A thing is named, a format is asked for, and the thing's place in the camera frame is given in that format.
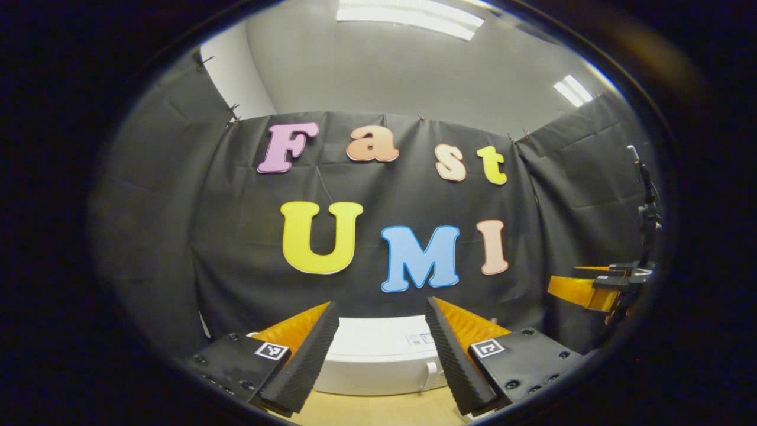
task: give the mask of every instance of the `ceiling light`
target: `ceiling light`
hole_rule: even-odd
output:
[[[336,20],[401,23],[465,41],[484,23],[473,14],[430,0],[341,0]]]
[[[555,83],[553,87],[575,107],[580,107],[593,99],[591,94],[573,76],[565,77],[562,81]]]

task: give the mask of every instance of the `letter m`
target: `letter m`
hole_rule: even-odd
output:
[[[455,274],[455,240],[458,235],[460,231],[456,227],[438,227],[424,250],[410,228],[385,228],[381,236],[389,243],[389,277],[381,285],[381,290],[393,293],[410,288],[410,282],[404,277],[405,268],[418,288],[423,287],[431,268],[434,268],[434,275],[428,281],[429,286],[456,284],[459,281]]]

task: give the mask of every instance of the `wooden surface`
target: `wooden surface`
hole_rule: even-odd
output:
[[[314,390],[307,397],[302,411],[288,420],[303,426],[465,424],[454,408],[455,401],[446,386],[391,396],[347,396]]]

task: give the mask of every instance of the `ceiling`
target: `ceiling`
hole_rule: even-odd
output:
[[[606,87],[567,48],[472,5],[484,24],[469,42],[391,23],[340,22],[338,0],[288,0],[248,18],[252,58],[278,113],[422,114],[513,139],[575,107],[553,84],[573,75]]]

